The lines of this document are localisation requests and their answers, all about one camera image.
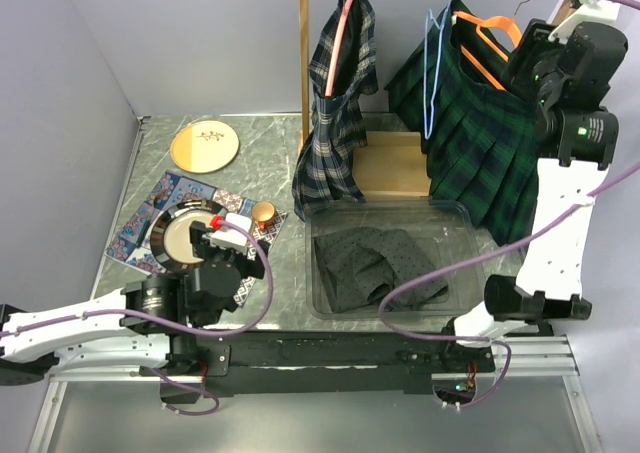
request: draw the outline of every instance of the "marble surface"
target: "marble surface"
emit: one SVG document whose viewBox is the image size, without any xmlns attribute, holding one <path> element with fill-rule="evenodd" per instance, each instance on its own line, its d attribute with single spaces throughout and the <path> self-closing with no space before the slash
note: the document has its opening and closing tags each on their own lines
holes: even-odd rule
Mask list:
<svg viewBox="0 0 640 453">
<path fill-rule="evenodd" d="M 203 120 L 219 120 L 229 124 L 240 137 L 240 151 L 235 160 L 222 170 L 194 175 L 180 170 L 173 163 L 169 148 L 174 136 L 182 128 Z M 366 121 L 370 130 L 403 129 L 393 115 L 371 115 Z M 143 138 L 126 186 L 124 201 L 120 211 L 116 213 L 115 232 L 129 220 L 167 169 L 255 200 L 267 199 L 290 214 L 269 253 L 275 283 L 274 301 L 258 327 L 315 331 L 386 330 L 378 320 L 321 320 L 313 316 L 307 307 L 305 225 L 293 213 L 291 196 L 300 129 L 300 115 L 154 116 L 146 119 L 142 125 Z M 476 240 L 481 253 L 496 248 L 486 230 L 478 230 Z M 486 275 L 515 274 L 520 265 L 519 255 L 509 255 L 485 263 L 484 272 Z M 106 257 L 93 294 L 96 297 L 102 296 L 144 276 L 144 273 Z M 245 306 L 232 314 L 225 312 L 217 327 L 234 328 L 246 323 L 262 308 L 265 297 L 266 282 L 257 281 Z M 439 331 L 448 320 L 448 317 L 425 318 L 420 323 L 414 323 L 412 328 Z"/>
</svg>

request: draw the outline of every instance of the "plaid garment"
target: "plaid garment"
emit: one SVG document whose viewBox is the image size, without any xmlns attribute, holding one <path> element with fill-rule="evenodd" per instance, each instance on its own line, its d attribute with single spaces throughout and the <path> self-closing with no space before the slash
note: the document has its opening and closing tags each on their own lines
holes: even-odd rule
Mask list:
<svg viewBox="0 0 640 453">
<path fill-rule="evenodd" d="M 326 98 L 324 90 L 342 2 L 338 1 L 338 7 L 323 28 L 309 65 L 314 95 L 313 130 L 302 147 L 292 184 L 295 212 L 302 220 L 306 214 L 343 197 L 365 201 L 353 179 L 352 168 L 354 148 L 367 145 L 358 99 L 360 94 L 371 95 L 378 91 L 373 38 L 375 14 L 368 0 L 353 3 L 352 8 L 360 8 L 356 13 L 362 17 L 357 68 L 344 94 Z"/>
<path fill-rule="evenodd" d="M 461 1 L 453 0 L 449 12 L 458 10 L 469 11 Z M 496 243 L 502 245 L 528 233 L 535 209 L 535 109 L 509 92 L 471 78 L 469 65 L 460 53 L 460 44 L 466 43 L 459 30 L 452 27 L 448 15 L 434 133 L 429 141 L 422 141 L 428 158 L 427 173 L 432 179 L 430 195 L 460 201 L 469 210 L 474 226 L 486 226 Z M 490 32 L 485 33 L 497 43 Z M 427 38 L 432 52 L 427 58 L 429 88 L 433 88 L 438 35 L 434 27 Z M 419 131 L 424 129 L 423 55 L 421 42 L 386 87 L 390 111 L 410 129 Z"/>
</svg>

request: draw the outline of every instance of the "plate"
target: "plate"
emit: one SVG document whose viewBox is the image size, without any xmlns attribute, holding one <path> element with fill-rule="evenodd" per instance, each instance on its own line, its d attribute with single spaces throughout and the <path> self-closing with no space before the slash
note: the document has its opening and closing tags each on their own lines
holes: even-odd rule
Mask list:
<svg viewBox="0 0 640 453">
<path fill-rule="evenodd" d="M 151 228 L 149 246 L 158 263 L 169 271 L 197 268 L 202 259 L 193 256 L 189 226 L 194 221 L 208 225 L 224 207 L 211 200 L 189 200 L 162 212 Z"/>
<path fill-rule="evenodd" d="M 211 173 L 231 163 L 240 148 L 233 128 L 220 121 L 200 121 L 180 130 L 171 143 L 171 159 L 191 173 Z"/>
</svg>

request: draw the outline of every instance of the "clear plastic bin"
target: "clear plastic bin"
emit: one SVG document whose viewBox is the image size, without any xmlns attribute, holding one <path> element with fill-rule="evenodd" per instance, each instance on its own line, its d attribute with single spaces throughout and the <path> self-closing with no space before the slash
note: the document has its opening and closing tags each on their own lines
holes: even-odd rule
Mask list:
<svg viewBox="0 0 640 453">
<path fill-rule="evenodd" d="M 315 237 L 359 226 L 407 231 L 436 268 L 478 255 L 469 213 L 456 201 L 424 198 L 363 204 L 335 203 L 327 210 L 311 215 L 305 223 L 307 305 L 317 318 L 356 320 L 377 316 L 378 307 L 375 305 L 333 313 L 316 263 Z M 390 312 L 389 316 L 404 321 L 418 321 L 425 316 L 459 316 L 482 301 L 484 275 L 480 266 L 458 270 L 444 278 L 448 289 L 420 310 Z"/>
</svg>

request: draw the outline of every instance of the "gold cup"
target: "gold cup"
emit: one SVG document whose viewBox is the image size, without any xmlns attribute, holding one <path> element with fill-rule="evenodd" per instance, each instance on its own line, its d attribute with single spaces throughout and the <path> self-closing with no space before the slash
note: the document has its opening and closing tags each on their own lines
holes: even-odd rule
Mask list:
<svg viewBox="0 0 640 453">
<path fill-rule="evenodd" d="M 251 208 L 251 217 L 260 231 L 264 231 L 276 217 L 276 207 L 270 201 L 259 201 Z"/>
</svg>

